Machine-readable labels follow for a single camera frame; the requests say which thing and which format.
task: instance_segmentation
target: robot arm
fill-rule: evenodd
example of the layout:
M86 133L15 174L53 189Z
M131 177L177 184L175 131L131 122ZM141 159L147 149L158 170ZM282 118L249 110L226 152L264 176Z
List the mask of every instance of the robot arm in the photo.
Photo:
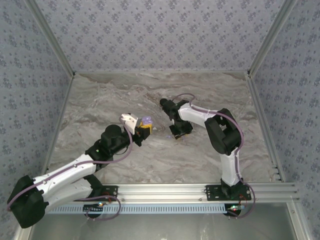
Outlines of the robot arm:
M211 145L220 154L222 163L221 184L225 184L227 188L238 184L239 178L236 173L235 161L239 161L239 153L235 156L235 151L241 143L240 133L228 119L209 113L222 113L234 120L230 111L226 108L220 111L211 111L193 104L190 106L190 103L186 100L174 103L172 100L165 98L160 100L160 105L173 122L170 130L176 139L191 133L193 127L190 122L206 128Z
M119 162L120 159L113 160L114 154L128 148L131 142L140 147L151 133L152 126L144 126L133 114L122 114L121 120L128 132L118 125L109 125L101 139L74 161L42 176L31 179L26 175L17 181L7 203L22 228L34 225L60 205L103 195L104 186L93 173L112 161Z

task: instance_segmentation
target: wall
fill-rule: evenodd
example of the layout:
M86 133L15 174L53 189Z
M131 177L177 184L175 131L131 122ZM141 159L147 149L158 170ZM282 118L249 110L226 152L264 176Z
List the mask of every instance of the wall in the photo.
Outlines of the wall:
M288 181L320 239L320 2L298 1L254 77Z
M40 174L69 84L23 0L0 1L0 239L17 221L5 210L17 180Z
M247 70L283 0L37 0L75 71Z

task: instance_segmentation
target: enclosure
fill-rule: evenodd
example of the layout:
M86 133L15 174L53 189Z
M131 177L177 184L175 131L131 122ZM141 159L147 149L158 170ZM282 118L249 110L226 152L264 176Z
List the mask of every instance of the enclosure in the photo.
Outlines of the enclosure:
M240 239L320 239L318 1L0 5L1 239L103 239L108 232L111 239L209 240L232 238L230 228ZM239 168L256 192L248 218L204 210L215 206L203 190L220 183L221 159L199 125L173 137L160 100L182 93L194 94L196 106L230 110L241 127ZM17 180L77 159L123 113L150 116L151 135L95 175L117 185L123 208L134 210L96 223L66 205L18 227L5 210ZM162 210L168 206L197 210Z

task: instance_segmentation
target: marble surface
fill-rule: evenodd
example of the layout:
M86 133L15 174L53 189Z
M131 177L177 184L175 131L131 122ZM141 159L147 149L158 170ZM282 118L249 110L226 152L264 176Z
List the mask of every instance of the marble surface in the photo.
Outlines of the marble surface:
M244 180L273 181L272 163L241 72L77 74L49 171L84 153L108 125L118 123L122 113L133 113L152 117L152 135L142 147L134 144L123 161L96 172L101 182L219 182L221 161L207 130L194 125L190 135L175 140L169 129L171 121L159 105L161 98L171 99L186 92L197 96L193 103L199 107L228 108L241 126L245 144L240 152L240 170Z

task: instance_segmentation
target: yellow object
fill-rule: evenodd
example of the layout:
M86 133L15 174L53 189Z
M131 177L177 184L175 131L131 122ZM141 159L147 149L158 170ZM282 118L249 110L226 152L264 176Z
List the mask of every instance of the yellow object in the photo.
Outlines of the yellow object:
M147 125L142 125L142 123L140 124L140 127L143 129L147 129L150 128L150 134L152 133L152 124L147 124Z

